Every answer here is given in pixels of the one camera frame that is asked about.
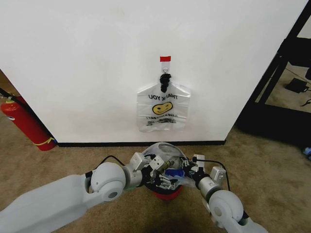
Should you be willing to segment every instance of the fire extinguisher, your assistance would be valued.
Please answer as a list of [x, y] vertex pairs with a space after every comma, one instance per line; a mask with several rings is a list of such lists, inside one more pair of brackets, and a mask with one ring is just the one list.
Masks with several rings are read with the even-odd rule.
[[56, 146], [54, 138], [48, 134], [26, 101], [21, 97], [11, 96], [0, 88], [0, 94], [8, 100], [1, 105], [1, 110], [22, 132], [42, 151]]

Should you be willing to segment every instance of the yellow smiley face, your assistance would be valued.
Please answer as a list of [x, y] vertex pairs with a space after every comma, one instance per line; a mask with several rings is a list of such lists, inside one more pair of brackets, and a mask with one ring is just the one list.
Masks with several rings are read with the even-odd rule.
[[173, 108], [173, 104], [171, 102], [166, 102], [164, 104], [157, 104], [153, 106], [152, 111], [157, 114], [161, 115]]

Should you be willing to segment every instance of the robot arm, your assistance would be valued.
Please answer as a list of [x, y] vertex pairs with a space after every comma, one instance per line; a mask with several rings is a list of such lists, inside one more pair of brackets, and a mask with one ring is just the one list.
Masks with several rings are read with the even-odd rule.
[[195, 181], [218, 227], [229, 233], [267, 233], [246, 215], [235, 194], [222, 189], [226, 171], [214, 167], [207, 175], [204, 156], [195, 155], [195, 159], [196, 163], [190, 161], [171, 144], [156, 143], [143, 153], [135, 153], [123, 167], [102, 163], [86, 174], [64, 177], [21, 195], [2, 210], [0, 232], [49, 233], [77, 220], [89, 208], [115, 200], [123, 190], [141, 185], [151, 190], [174, 191], [182, 179], [172, 178], [165, 171], [175, 169], [184, 173], [185, 179]]
[[70, 175], [19, 196], [0, 212], [0, 232], [49, 233], [121, 195], [126, 180], [120, 166], [103, 163], [92, 173], [91, 179]]
[[215, 225], [226, 229], [228, 233], [268, 233], [246, 214], [237, 195], [223, 190], [221, 183], [226, 170], [222, 167], [213, 167], [210, 175], [207, 175], [203, 171], [205, 157], [195, 155], [194, 158], [194, 161], [197, 161], [191, 170], [194, 172], [188, 175], [196, 181], [196, 186], [203, 197], [203, 204], [210, 212]]

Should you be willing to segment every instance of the blue object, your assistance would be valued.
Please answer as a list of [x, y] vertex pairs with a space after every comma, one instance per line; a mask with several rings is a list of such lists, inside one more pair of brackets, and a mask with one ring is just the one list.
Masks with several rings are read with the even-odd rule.
[[302, 153], [305, 155], [311, 155], [311, 147], [304, 148]]
[[165, 175], [168, 175], [168, 176], [179, 176], [179, 177], [184, 177], [185, 175], [185, 172], [182, 170], [182, 169], [166, 169], [165, 170]]

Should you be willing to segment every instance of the white plastic bag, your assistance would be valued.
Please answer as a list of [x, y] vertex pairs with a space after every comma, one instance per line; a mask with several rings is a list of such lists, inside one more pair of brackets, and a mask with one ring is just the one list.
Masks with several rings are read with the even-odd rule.
[[138, 92], [137, 114], [141, 132], [182, 130], [186, 125], [190, 90], [169, 82], [166, 92], [161, 83]]

